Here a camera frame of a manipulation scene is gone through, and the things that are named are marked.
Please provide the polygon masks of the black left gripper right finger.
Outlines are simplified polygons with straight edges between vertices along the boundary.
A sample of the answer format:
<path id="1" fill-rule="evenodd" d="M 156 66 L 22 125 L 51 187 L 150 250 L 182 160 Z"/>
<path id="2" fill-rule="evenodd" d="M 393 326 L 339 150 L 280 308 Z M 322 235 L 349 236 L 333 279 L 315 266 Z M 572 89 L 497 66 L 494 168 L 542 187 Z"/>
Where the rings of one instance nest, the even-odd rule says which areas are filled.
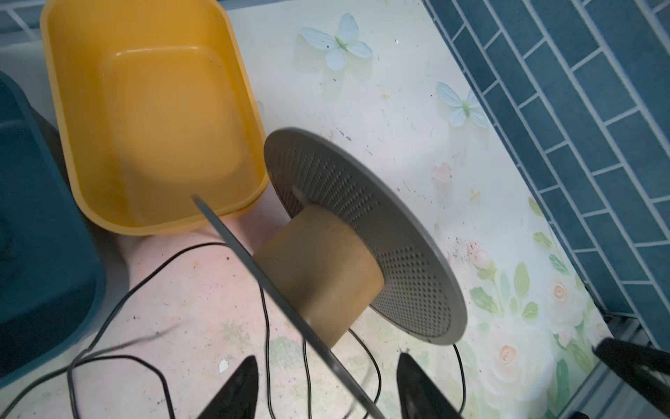
<path id="1" fill-rule="evenodd" d="M 461 414 L 408 353 L 401 353 L 396 373 L 402 419 L 461 419 Z"/>

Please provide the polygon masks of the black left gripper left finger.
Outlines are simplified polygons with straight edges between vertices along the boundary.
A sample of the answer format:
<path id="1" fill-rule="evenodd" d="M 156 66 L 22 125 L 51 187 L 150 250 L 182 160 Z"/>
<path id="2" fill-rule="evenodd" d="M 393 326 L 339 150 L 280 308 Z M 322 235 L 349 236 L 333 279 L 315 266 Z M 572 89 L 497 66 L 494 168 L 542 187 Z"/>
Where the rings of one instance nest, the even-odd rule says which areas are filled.
<path id="1" fill-rule="evenodd" d="M 197 418 L 254 419 L 258 389 L 258 363 L 256 357 L 251 355 L 244 359 Z"/>

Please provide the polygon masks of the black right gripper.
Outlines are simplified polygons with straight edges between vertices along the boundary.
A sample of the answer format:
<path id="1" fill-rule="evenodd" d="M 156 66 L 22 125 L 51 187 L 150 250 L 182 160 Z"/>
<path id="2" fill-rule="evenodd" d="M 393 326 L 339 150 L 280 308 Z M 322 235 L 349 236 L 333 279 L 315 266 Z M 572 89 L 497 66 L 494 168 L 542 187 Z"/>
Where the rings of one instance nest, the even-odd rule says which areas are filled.
<path id="1" fill-rule="evenodd" d="M 669 375 L 669 352 L 605 338 L 593 353 L 654 408 L 669 416 L 669 385 L 655 375 Z"/>

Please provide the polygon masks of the grey perforated cable spool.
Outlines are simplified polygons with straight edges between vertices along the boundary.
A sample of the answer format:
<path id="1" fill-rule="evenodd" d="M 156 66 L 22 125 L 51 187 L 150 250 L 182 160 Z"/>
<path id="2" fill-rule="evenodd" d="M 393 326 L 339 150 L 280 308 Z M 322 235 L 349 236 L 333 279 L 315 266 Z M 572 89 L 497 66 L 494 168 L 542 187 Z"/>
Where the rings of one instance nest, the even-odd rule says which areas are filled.
<path id="1" fill-rule="evenodd" d="M 289 223 L 249 252 L 200 197 L 195 205 L 305 342 L 374 418 L 382 413 L 333 347 L 371 308 L 419 340 L 453 345 L 467 307 L 455 274 L 418 219 L 342 148 L 294 127 L 263 149 Z"/>

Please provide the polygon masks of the dark teal plastic bin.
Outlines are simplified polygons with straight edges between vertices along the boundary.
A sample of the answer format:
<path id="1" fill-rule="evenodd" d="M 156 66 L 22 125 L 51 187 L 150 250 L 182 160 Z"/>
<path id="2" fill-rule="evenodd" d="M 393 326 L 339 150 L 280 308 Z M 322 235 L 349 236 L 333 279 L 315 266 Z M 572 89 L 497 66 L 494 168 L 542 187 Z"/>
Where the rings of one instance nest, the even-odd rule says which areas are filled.
<path id="1" fill-rule="evenodd" d="M 106 275 L 66 177 L 19 85 L 1 75 L 1 384 L 71 347 Z"/>

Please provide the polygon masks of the yellow plastic bin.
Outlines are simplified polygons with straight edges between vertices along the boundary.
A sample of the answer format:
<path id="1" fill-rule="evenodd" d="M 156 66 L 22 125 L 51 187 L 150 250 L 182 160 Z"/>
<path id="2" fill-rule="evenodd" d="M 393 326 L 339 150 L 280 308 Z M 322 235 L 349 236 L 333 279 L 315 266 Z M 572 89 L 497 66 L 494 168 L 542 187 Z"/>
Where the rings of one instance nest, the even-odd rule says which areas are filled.
<path id="1" fill-rule="evenodd" d="M 216 1 L 49 1 L 40 31 L 69 183 L 127 236 L 239 216 L 265 192 L 265 131 Z"/>

